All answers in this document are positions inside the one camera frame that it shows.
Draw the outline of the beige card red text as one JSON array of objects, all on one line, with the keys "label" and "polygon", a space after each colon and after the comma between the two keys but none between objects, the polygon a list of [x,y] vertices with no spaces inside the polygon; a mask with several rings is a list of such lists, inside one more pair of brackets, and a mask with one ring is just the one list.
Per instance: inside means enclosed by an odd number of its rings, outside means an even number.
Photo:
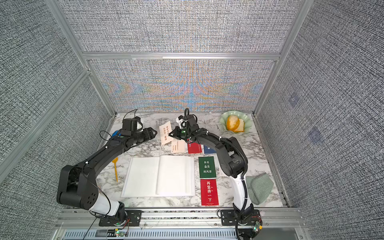
[{"label": "beige card red text", "polygon": [[166,122],[163,125],[160,125],[159,129],[162,146],[171,143],[174,140],[174,138],[169,136],[169,134],[172,132],[172,126],[170,121]]}]

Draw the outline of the white photo album book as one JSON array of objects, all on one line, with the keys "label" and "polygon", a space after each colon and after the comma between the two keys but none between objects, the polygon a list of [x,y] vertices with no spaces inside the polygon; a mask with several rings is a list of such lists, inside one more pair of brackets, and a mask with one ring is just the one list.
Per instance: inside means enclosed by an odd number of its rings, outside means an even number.
[{"label": "white photo album book", "polygon": [[162,155],[131,160],[121,197],[190,197],[195,193],[194,158]]}]

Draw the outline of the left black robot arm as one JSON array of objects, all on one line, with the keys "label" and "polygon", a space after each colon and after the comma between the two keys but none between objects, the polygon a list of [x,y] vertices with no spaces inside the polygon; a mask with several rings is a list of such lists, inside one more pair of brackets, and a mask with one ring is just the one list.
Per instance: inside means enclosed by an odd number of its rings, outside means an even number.
[{"label": "left black robot arm", "polygon": [[131,148],[154,139],[157,131],[145,128],[140,132],[123,135],[117,131],[107,143],[88,159],[62,168],[59,178],[57,202],[95,213],[99,218],[114,218],[118,222],[126,217],[124,204],[113,201],[98,186],[96,178],[112,160]]}]

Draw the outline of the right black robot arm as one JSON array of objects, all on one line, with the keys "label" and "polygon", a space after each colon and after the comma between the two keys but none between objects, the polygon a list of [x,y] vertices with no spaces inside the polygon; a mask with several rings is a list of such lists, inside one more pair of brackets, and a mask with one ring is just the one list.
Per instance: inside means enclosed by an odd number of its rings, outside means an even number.
[{"label": "right black robot arm", "polygon": [[201,128],[192,133],[176,127],[169,134],[177,140],[185,140],[187,143],[198,143],[216,151],[220,168],[228,176],[234,190],[234,215],[238,223],[244,225],[254,213],[254,206],[249,200],[246,183],[248,171],[248,159],[242,150],[238,140],[234,137],[219,137],[207,129]]}]

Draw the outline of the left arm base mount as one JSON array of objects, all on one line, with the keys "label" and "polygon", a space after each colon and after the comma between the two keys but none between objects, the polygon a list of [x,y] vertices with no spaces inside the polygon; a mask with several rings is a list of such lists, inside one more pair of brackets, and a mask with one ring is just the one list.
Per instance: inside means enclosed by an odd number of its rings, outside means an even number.
[{"label": "left arm base mount", "polygon": [[111,217],[101,218],[99,221],[100,227],[138,227],[142,218],[143,211],[141,210],[126,210],[126,218],[122,222],[117,222]]}]

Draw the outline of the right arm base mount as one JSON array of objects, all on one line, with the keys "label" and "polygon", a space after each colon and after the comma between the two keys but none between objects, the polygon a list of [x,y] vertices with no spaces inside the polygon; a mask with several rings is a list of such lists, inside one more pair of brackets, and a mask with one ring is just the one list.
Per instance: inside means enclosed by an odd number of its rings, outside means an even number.
[{"label": "right arm base mount", "polygon": [[[237,216],[235,215],[235,210],[218,210],[218,216],[220,217],[223,226],[236,225]],[[249,226],[252,227],[256,232],[260,231],[263,228],[263,220],[261,218],[260,211],[253,210],[249,217],[246,217],[243,220],[240,218],[239,227],[240,226]]]}]

